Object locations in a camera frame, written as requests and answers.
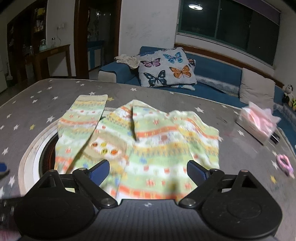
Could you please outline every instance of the pink butterfly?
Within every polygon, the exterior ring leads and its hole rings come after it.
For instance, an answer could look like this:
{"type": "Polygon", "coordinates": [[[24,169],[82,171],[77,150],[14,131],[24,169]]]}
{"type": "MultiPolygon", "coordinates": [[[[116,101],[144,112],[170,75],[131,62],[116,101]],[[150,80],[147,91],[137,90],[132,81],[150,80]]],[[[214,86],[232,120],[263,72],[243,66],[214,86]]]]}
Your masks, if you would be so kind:
{"type": "Polygon", "coordinates": [[[141,61],[141,63],[144,64],[145,67],[150,68],[152,66],[154,66],[154,67],[160,66],[160,62],[159,61],[160,61],[160,58],[156,58],[153,61],[146,61],[146,60],[144,60],[144,61],[141,61]]]}

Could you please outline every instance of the windowsill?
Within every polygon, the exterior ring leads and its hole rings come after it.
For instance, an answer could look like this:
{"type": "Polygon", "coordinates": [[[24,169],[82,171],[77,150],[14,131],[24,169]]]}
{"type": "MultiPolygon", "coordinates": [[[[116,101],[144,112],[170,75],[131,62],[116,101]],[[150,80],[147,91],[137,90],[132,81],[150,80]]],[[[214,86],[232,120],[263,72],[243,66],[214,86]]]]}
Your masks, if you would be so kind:
{"type": "Polygon", "coordinates": [[[245,55],[245,56],[248,56],[249,58],[252,58],[252,59],[254,59],[254,60],[256,60],[256,61],[258,61],[258,62],[260,62],[260,63],[262,63],[262,64],[266,65],[267,67],[269,67],[269,68],[271,68],[271,69],[274,70],[274,67],[273,67],[272,65],[270,65],[270,64],[268,64],[268,63],[266,63],[266,62],[264,62],[264,61],[261,60],[261,59],[258,59],[257,57],[255,57],[255,56],[253,56],[253,55],[251,55],[251,54],[248,54],[248,53],[245,52],[245,51],[239,50],[239,49],[237,49],[237,48],[235,48],[235,47],[231,47],[231,46],[226,45],[226,44],[223,44],[223,43],[221,43],[221,42],[218,42],[218,41],[215,41],[215,40],[211,40],[211,39],[208,39],[208,38],[203,38],[203,37],[196,36],[196,35],[192,35],[192,34],[184,34],[184,33],[180,33],[180,32],[178,32],[177,35],[185,36],[185,37],[189,37],[189,38],[193,38],[193,39],[199,39],[199,40],[202,40],[202,41],[206,41],[206,42],[209,42],[209,43],[213,43],[213,44],[216,44],[216,45],[220,45],[220,46],[222,46],[222,47],[224,47],[224,48],[228,48],[228,49],[230,49],[230,50],[233,50],[233,51],[236,51],[236,52],[238,52],[238,53],[241,53],[241,54],[243,54],[243,55],[245,55]]]}

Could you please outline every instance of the ribbed black surface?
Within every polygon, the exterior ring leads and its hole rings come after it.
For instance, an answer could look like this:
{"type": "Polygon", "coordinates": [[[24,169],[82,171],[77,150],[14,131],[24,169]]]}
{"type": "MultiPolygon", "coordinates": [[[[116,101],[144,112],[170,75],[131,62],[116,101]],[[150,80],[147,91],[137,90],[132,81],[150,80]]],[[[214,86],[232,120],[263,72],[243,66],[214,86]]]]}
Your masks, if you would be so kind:
{"type": "MultiPolygon", "coordinates": [[[[22,238],[20,241],[33,241],[22,238]]],[[[233,241],[211,231],[196,211],[173,200],[123,200],[99,212],[88,229],[62,241],[233,241]]],[[[266,238],[261,241],[272,241],[266,238]]]]}

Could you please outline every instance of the ceiling lamp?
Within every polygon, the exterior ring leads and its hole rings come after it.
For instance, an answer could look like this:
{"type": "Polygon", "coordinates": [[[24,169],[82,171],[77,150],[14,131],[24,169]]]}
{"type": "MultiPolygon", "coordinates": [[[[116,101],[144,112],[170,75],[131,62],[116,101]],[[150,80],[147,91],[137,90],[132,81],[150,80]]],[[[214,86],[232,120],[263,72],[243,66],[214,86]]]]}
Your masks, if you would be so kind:
{"type": "Polygon", "coordinates": [[[202,6],[200,4],[189,4],[188,7],[194,9],[194,10],[202,10],[202,6]]]}

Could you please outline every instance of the pink tissue pack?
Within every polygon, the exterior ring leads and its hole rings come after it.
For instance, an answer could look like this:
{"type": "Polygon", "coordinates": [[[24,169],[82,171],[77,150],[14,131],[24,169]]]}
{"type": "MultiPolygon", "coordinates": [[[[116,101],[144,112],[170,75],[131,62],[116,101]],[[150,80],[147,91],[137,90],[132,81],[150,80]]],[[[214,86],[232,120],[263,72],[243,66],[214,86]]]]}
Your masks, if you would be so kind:
{"type": "Polygon", "coordinates": [[[237,123],[259,142],[265,144],[280,120],[280,117],[272,115],[271,109],[263,110],[249,102],[249,106],[242,108],[237,123]]]}

